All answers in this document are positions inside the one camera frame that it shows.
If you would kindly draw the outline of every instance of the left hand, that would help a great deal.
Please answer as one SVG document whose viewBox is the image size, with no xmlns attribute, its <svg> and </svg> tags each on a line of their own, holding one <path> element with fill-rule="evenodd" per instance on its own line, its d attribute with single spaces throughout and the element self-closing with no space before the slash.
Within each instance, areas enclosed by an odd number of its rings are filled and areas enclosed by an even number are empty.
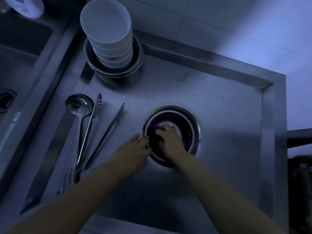
<svg viewBox="0 0 312 234">
<path fill-rule="evenodd" d="M 106 162 L 112 166 L 118 174 L 120 181 L 131 177 L 146 164 L 146 158 L 152 153 L 152 149 L 145 149 L 149 143 L 149 137 L 140 137 L 136 134 L 129 141 L 119 147 Z"/>
</svg>

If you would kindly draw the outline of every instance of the drain strainer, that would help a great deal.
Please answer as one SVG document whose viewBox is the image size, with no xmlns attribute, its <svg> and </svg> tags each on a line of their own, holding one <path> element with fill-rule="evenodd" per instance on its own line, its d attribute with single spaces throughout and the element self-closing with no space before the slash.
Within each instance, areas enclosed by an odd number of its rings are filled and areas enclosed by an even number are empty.
<svg viewBox="0 0 312 234">
<path fill-rule="evenodd" d="M 16 96 L 17 94 L 13 90 L 0 90 L 0 113 L 6 113 L 9 110 Z"/>
<path fill-rule="evenodd" d="M 157 128 L 165 123 L 177 128 L 179 136 L 182 138 L 185 150 L 195 155 L 200 138 L 199 125 L 195 117 L 187 110 L 177 106 L 165 106 L 155 110 L 145 121 L 143 135 L 149 135 L 150 128 Z M 174 163 L 166 158 L 157 143 L 149 144 L 153 152 L 150 157 L 160 165 L 172 168 Z"/>
</svg>

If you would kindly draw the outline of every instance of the stack of white bowls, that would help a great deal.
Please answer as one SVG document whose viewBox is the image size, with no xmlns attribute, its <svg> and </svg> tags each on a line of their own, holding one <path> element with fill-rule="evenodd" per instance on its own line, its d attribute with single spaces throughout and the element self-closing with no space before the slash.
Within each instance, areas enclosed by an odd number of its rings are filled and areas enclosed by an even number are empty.
<svg viewBox="0 0 312 234">
<path fill-rule="evenodd" d="M 127 9 L 115 0 L 93 0 L 81 11 L 80 23 L 99 61 L 110 71 L 132 60 L 132 27 Z"/>
</svg>

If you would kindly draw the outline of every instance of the spoon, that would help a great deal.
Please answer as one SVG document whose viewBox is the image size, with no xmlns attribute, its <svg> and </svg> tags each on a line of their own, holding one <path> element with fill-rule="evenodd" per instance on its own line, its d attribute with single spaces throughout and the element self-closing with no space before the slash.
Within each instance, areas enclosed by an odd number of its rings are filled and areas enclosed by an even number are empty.
<svg viewBox="0 0 312 234">
<path fill-rule="evenodd" d="M 65 100 L 66 109 L 73 115 L 78 117 L 78 152 L 77 160 L 79 158 L 81 149 L 81 136 L 82 136 L 82 120 L 85 116 L 89 115 L 93 109 L 92 100 L 83 94 L 73 94 Z"/>
</svg>

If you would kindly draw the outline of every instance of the tiled wall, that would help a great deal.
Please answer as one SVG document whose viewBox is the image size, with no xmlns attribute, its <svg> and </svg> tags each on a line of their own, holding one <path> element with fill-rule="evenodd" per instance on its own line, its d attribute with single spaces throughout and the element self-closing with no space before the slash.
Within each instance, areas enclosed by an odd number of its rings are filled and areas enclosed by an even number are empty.
<svg viewBox="0 0 312 234">
<path fill-rule="evenodd" d="M 312 128 L 312 0 L 118 0 L 133 28 L 286 74 L 288 129 Z"/>
</svg>

